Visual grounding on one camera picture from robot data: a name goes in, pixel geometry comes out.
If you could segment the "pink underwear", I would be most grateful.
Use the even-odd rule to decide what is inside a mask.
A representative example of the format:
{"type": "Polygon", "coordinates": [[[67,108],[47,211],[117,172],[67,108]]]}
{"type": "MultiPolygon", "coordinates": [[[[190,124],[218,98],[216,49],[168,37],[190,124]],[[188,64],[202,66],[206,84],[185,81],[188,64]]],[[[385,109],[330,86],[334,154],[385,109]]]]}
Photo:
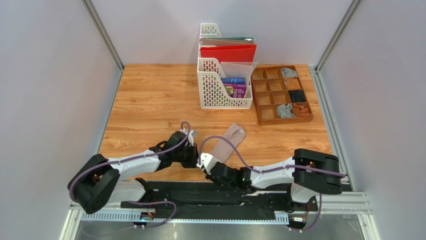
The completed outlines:
{"type": "Polygon", "coordinates": [[[243,127],[237,123],[232,123],[222,136],[225,138],[218,139],[210,154],[219,162],[226,163],[236,148],[246,137],[246,132],[243,127]]]}

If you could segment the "grey underwear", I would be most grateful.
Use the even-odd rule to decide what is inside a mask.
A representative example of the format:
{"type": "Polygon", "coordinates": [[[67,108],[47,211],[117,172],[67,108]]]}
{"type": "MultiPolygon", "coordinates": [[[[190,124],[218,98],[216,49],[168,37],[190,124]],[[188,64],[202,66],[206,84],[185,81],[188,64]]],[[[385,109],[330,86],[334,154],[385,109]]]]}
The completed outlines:
{"type": "Polygon", "coordinates": [[[281,119],[294,118],[295,115],[292,112],[293,106],[291,103],[281,104],[276,107],[277,114],[281,119]]]}

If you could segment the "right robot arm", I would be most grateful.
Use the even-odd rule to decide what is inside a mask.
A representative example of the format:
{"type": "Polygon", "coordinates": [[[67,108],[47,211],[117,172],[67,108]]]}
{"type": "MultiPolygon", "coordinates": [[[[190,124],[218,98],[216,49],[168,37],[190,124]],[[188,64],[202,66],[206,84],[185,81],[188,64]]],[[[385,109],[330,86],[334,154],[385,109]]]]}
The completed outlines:
{"type": "Polygon", "coordinates": [[[289,200],[301,204],[315,194],[340,195],[341,179],[345,177],[337,156],[304,148],[296,149],[292,157],[278,163],[239,169],[227,166],[210,153],[202,153],[196,166],[214,184],[242,191],[289,184],[289,200]]]}

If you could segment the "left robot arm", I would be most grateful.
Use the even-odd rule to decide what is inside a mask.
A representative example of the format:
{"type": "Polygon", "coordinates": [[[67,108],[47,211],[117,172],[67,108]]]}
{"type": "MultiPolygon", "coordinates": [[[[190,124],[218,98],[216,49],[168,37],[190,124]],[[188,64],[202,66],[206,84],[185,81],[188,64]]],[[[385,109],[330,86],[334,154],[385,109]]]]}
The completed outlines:
{"type": "Polygon", "coordinates": [[[195,130],[181,129],[167,141],[138,154],[119,158],[106,158],[100,153],[93,155],[68,183],[71,200],[87,214],[94,214],[107,204],[140,201],[148,187],[133,177],[161,171],[172,163],[196,168],[196,135],[195,130]]]}

